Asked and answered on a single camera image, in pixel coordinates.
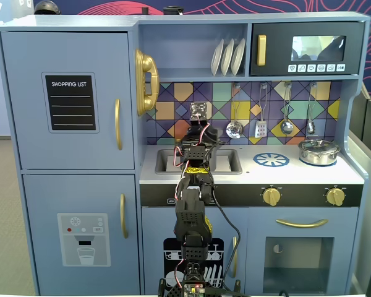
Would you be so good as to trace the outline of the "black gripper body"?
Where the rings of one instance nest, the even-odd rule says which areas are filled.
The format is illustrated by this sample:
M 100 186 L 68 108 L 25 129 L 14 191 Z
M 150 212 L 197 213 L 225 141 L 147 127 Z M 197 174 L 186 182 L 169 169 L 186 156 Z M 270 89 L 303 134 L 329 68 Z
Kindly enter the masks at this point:
M 181 148 L 203 145 L 212 147 L 220 144 L 219 130 L 208 122 L 191 122 L 185 136 L 181 139 Z

